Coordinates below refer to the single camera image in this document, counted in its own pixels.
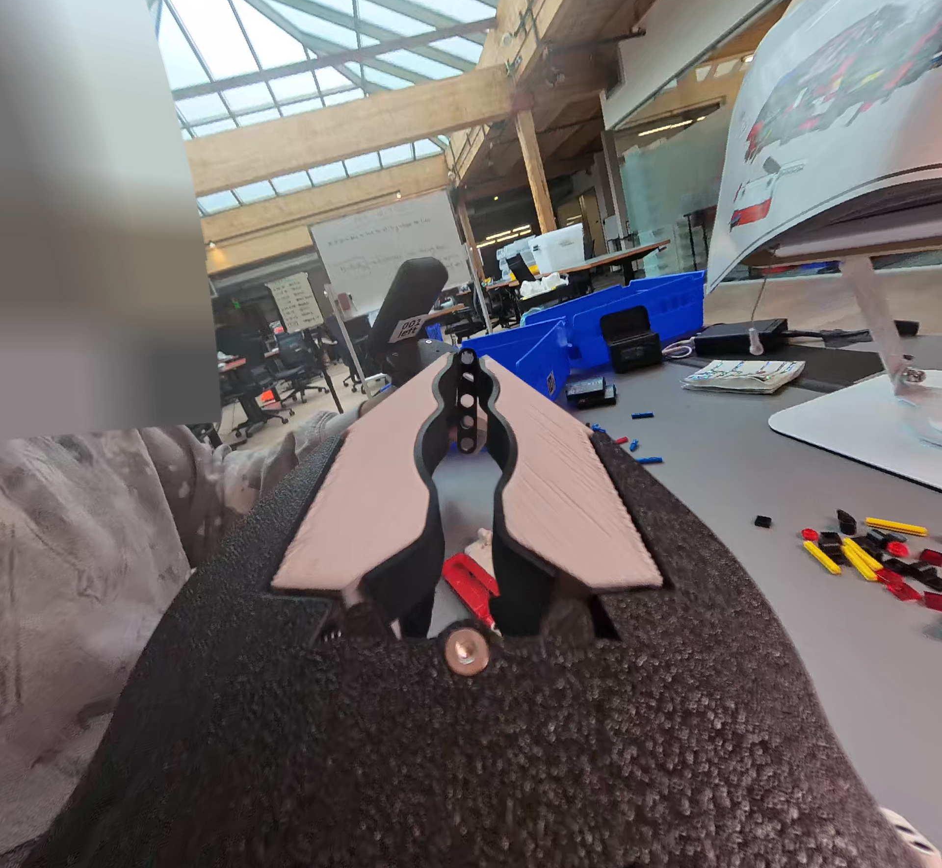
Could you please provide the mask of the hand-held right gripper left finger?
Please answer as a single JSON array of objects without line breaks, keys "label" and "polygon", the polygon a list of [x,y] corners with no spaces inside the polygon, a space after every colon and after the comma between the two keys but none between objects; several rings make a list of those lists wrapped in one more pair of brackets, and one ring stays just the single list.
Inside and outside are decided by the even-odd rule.
[{"label": "hand-held right gripper left finger", "polygon": [[445,559],[433,474],[446,457],[457,353],[347,430],[272,578],[278,593],[432,597]]}]

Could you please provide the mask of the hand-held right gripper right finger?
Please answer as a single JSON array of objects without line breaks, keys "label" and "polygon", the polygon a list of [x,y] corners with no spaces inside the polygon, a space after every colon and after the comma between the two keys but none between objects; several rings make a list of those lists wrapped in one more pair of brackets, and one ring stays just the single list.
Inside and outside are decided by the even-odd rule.
[{"label": "hand-held right gripper right finger", "polygon": [[488,435],[510,437],[496,504],[503,535],[592,592],[662,587],[594,433],[492,357],[482,368],[497,385]]}]

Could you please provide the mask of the black open case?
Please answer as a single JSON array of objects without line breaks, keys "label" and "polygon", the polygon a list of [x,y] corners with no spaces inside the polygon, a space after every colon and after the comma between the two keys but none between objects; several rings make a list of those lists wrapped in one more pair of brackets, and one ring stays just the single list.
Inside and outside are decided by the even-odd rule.
[{"label": "black open case", "polygon": [[663,363],[660,336],[652,329],[645,306],[609,312],[600,317],[599,328],[616,373],[623,375]]}]

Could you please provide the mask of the black power adapter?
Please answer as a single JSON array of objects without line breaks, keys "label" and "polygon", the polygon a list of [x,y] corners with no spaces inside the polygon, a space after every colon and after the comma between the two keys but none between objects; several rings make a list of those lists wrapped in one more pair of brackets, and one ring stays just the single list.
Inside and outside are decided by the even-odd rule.
[{"label": "black power adapter", "polygon": [[700,357],[753,357],[748,352],[747,329],[750,324],[754,324],[761,334],[764,355],[770,355],[785,346],[788,322],[785,318],[776,317],[711,325],[693,337],[693,351]]}]

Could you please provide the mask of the white book stand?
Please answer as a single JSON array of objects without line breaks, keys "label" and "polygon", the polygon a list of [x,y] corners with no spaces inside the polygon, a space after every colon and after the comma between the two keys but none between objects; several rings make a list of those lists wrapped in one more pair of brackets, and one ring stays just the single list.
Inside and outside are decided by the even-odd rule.
[{"label": "white book stand", "polygon": [[783,437],[925,487],[941,488],[940,371],[906,357],[867,248],[840,261],[884,371],[771,415]]}]

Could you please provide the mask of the open instruction book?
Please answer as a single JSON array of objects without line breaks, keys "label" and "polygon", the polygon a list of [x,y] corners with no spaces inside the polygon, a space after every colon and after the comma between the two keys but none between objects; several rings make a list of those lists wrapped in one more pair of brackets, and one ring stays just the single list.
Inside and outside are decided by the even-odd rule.
[{"label": "open instruction book", "polygon": [[706,289],[739,265],[940,248],[941,0],[803,0],[730,123]]}]

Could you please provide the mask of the red and white toy panel assembly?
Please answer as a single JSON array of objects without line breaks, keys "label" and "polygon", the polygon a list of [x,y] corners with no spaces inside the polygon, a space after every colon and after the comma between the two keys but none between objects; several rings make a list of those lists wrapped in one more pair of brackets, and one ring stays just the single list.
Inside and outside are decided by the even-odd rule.
[{"label": "red and white toy panel assembly", "polygon": [[493,532],[481,528],[465,549],[446,559],[442,578],[465,607],[493,632],[499,633],[492,612],[499,598],[492,552]]}]

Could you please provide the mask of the large whiteboard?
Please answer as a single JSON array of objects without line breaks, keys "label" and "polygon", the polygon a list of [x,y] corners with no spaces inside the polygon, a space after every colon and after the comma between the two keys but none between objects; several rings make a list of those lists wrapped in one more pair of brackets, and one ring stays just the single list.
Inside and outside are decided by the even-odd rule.
[{"label": "large whiteboard", "polygon": [[448,272],[445,288],[472,280],[448,193],[430,193],[310,227],[314,245],[338,296],[355,314],[381,307],[400,265],[432,257]]}]

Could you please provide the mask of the black toy beam with holes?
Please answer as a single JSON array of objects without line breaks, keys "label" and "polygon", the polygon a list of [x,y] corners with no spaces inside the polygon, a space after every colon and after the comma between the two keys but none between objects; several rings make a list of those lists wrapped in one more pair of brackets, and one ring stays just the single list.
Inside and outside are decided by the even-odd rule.
[{"label": "black toy beam with holes", "polygon": [[464,456],[477,453],[486,442],[486,417],[481,416],[483,373],[477,353],[463,348],[457,356],[454,442]]}]

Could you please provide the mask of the small whiteboard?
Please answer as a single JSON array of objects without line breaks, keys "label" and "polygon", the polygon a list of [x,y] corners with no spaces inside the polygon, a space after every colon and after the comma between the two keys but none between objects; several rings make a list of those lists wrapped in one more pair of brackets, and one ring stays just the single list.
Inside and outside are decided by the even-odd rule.
[{"label": "small whiteboard", "polygon": [[275,301],[285,333],[306,332],[324,324],[307,272],[290,274],[265,286]]}]

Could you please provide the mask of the black office chairs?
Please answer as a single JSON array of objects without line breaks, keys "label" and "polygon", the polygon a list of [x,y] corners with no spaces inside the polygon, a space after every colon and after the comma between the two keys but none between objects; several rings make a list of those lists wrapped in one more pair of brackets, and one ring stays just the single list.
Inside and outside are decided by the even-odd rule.
[{"label": "black office chairs", "polygon": [[271,421],[287,425],[295,411],[288,401],[306,401],[321,375],[321,357],[306,344],[267,347],[256,332],[245,326],[216,329],[218,367],[222,390],[241,406],[244,421],[234,426],[238,438],[249,438]]}]

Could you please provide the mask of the folded sticker sheet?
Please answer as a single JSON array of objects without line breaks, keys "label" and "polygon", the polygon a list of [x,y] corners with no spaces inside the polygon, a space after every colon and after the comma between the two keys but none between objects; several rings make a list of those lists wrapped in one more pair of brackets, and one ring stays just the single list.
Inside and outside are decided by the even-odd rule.
[{"label": "folded sticker sheet", "polygon": [[797,380],[806,369],[803,360],[715,359],[682,381],[691,391],[774,394]]}]

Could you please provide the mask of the wooden office desk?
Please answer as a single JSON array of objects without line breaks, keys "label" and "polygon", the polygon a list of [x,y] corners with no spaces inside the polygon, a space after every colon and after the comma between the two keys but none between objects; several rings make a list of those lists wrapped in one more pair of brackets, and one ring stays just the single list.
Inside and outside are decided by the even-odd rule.
[{"label": "wooden office desk", "polygon": [[495,303],[501,308],[512,308],[522,314],[527,309],[551,306],[595,292],[594,277],[604,271],[618,271],[620,284],[626,287],[643,272],[640,263],[646,257],[666,250],[670,243],[671,240],[664,238],[658,243],[610,253],[560,269],[559,281],[554,281],[552,285],[548,285],[543,275],[532,276],[526,281],[525,291],[515,276],[507,281],[485,283],[481,286],[484,303],[487,307]]}]

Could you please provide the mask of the scatter of toy pins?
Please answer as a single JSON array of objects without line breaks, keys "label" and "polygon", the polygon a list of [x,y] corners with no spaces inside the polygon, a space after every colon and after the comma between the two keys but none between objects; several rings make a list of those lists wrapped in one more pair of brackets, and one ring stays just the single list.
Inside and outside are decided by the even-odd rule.
[{"label": "scatter of toy pins", "polygon": [[[641,412],[632,412],[630,414],[630,419],[632,421],[641,421],[647,419],[653,419],[654,414],[650,411],[641,411]],[[607,430],[605,427],[602,427],[596,422],[589,422],[585,424],[585,427],[589,428],[593,433],[606,434]],[[641,449],[641,443],[637,438],[630,438],[629,436],[621,436],[613,440],[615,445],[621,447],[625,450],[634,460],[642,466],[655,466],[661,465],[664,463],[664,458],[662,456],[640,456],[639,452]]]}]

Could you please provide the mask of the pile of small toy pieces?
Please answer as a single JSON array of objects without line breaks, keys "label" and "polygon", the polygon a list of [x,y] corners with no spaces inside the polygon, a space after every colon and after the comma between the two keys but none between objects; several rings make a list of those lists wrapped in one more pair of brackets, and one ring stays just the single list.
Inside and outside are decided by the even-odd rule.
[{"label": "pile of small toy pieces", "polygon": [[941,613],[940,528],[926,521],[861,516],[847,509],[751,518],[823,575],[879,588],[898,603]]}]

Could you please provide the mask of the white storage boxes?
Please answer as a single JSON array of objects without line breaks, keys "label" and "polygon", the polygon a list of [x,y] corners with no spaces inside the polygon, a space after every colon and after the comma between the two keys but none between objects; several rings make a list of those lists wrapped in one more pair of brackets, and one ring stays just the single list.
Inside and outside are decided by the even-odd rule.
[{"label": "white storage boxes", "polygon": [[581,221],[545,234],[531,235],[512,241],[497,251],[497,266],[503,281],[512,279],[510,261],[516,255],[524,258],[530,271],[549,275],[564,268],[580,265],[587,259],[586,232]]}]

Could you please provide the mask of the person's grey patterned sweatshirt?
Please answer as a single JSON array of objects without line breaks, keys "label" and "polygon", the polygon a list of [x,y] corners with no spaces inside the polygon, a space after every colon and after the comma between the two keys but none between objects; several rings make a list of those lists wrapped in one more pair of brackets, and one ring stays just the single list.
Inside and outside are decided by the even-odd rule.
[{"label": "person's grey patterned sweatshirt", "polygon": [[65,805],[216,541],[224,460],[183,427],[2,442],[2,862]]}]

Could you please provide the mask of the person's left forearm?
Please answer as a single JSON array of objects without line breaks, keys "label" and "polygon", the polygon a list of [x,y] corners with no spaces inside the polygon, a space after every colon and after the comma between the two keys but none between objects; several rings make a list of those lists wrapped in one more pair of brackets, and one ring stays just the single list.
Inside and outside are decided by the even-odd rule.
[{"label": "person's left forearm", "polygon": [[394,388],[380,391],[340,413],[317,411],[300,424],[288,425],[282,438],[268,447],[223,446],[216,450],[207,473],[207,521],[222,528],[247,515],[263,495],[299,468],[324,441],[342,436],[393,393]]}]

